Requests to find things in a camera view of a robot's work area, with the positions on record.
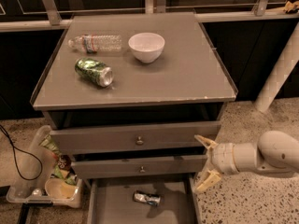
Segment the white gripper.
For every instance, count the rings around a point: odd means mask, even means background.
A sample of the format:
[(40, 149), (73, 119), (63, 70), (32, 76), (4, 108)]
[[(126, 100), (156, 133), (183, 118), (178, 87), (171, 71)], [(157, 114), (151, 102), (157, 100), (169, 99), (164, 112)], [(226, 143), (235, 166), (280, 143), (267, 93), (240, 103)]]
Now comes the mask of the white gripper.
[(232, 143), (217, 144), (214, 140), (202, 135), (194, 137), (207, 149), (207, 170), (195, 182), (194, 190), (204, 192), (221, 181), (221, 174), (236, 175), (239, 171), (234, 160), (234, 145)]

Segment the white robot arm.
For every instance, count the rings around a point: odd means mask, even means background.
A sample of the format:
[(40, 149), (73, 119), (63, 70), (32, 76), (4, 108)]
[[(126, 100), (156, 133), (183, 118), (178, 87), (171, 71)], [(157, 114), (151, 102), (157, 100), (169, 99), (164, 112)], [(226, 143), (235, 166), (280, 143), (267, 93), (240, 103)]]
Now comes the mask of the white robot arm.
[[(295, 26), (254, 106), (267, 114), (278, 92), (299, 61), (299, 24)], [(225, 175), (254, 173), (274, 178), (299, 174), (299, 141), (281, 131), (267, 131), (255, 143), (216, 143), (202, 135), (195, 139), (206, 148), (206, 163), (193, 190), (204, 192)]]

